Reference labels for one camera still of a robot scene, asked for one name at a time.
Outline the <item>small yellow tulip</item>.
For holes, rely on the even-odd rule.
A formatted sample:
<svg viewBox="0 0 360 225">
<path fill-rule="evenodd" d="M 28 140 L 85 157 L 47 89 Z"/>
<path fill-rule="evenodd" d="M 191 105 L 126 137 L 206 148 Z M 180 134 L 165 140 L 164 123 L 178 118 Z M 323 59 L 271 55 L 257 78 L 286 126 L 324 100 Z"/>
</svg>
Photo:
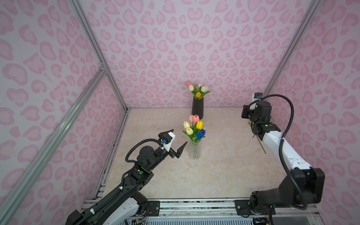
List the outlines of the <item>small yellow tulip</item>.
<svg viewBox="0 0 360 225">
<path fill-rule="evenodd" d="M 253 133 L 253 138 L 254 138 L 254 137 L 256 137 L 256 139 L 257 139 L 258 143 L 260 144 L 260 146 L 261 146 L 261 148 L 262 148 L 262 150 L 263 150 L 264 154 L 266 154 L 265 148 L 264 148 L 264 146 L 263 146 L 263 144 L 262 144 L 261 140 L 260 140 L 260 139 L 259 139 L 259 137 L 258 137 L 258 136 L 256 136 L 256 135 L 254 134 L 254 132 L 253 132 L 253 125 L 252 125 L 252 123 L 251 123 L 250 121 L 248 121 L 247 123 L 248 123 L 248 124 L 249 124 L 249 126 L 251 127 L 251 131 L 252 131 L 252 133 Z"/>
</svg>

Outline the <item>clear plastic cup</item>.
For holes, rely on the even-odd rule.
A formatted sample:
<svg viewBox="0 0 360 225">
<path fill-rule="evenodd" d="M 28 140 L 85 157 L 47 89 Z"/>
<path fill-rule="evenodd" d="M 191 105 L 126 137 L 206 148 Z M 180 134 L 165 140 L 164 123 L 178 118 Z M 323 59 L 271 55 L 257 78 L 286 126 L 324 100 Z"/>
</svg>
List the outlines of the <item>clear plastic cup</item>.
<svg viewBox="0 0 360 225">
<path fill-rule="evenodd" d="M 197 160 L 201 156 L 201 142 L 191 142 L 188 150 L 190 159 Z"/>
</svg>

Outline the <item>blue tulip back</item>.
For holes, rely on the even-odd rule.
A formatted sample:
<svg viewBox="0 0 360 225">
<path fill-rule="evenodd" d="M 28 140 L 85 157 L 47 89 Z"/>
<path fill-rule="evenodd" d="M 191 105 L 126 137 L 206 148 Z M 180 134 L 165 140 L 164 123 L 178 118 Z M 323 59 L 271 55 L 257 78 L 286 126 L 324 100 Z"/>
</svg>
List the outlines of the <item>blue tulip back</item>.
<svg viewBox="0 0 360 225">
<path fill-rule="evenodd" d="M 204 129 L 201 129 L 197 132 L 196 136 L 198 139 L 202 139 L 205 137 L 206 131 Z"/>
</svg>

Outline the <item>dark grey vase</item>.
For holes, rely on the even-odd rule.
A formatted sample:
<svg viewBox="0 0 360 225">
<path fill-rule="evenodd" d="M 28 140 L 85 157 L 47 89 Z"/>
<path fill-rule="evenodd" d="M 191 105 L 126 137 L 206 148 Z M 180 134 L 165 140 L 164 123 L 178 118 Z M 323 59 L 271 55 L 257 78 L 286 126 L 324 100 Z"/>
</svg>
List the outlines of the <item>dark grey vase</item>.
<svg viewBox="0 0 360 225">
<path fill-rule="evenodd" d="M 192 115 L 199 116 L 199 119 L 203 118 L 203 112 L 204 112 L 204 99 L 196 99 L 193 98 L 192 103 Z"/>
</svg>

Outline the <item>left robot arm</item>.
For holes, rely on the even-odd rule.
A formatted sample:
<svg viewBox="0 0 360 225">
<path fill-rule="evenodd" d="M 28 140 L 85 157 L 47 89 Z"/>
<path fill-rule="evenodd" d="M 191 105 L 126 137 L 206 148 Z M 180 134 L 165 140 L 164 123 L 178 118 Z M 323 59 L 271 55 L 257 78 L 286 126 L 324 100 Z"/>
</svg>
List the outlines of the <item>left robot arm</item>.
<svg viewBox="0 0 360 225">
<path fill-rule="evenodd" d="M 125 161 L 133 166 L 122 175 L 120 184 L 83 212 L 73 211 L 66 224 L 119 225 L 132 216 L 142 219 L 149 216 L 148 200 L 140 190 L 153 178 L 153 169 L 167 156 L 181 157 L 186 144 L 174 151 L 171 148 L 174 140 L 175 134 L 169 130 L 159 133 L 158 139 L 148 138 L 137 143 L 125 156 Z"/>
</svg>

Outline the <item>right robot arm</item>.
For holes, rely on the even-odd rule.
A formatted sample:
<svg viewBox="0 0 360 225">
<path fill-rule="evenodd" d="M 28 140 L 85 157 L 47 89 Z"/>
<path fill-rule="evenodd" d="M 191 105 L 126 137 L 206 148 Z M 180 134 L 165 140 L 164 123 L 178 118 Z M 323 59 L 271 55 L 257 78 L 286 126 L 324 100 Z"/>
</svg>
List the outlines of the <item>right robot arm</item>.
<svg viewBox="0 0 360 225">
<path fill-rule="evenodd" d="M 323 196 L 325 173 L 304 160 L 286 140 L 294 118 L 293 103 L 283 95 L 277 97 L 290 106 L 290 119 L 285 131 L 272 123 L 272 105 L 267 101 L 268 96 L 260 92 L 254 93 L 251 103 L 243 106 L 241 115 L 250 121 L 252 133 L 273 151 L 286 173 L 277 188 L 251 194 L 249 207 L 254 212 L 276 206 L 306 210 L 310 204 L 320 203 Z"/>
</svg>

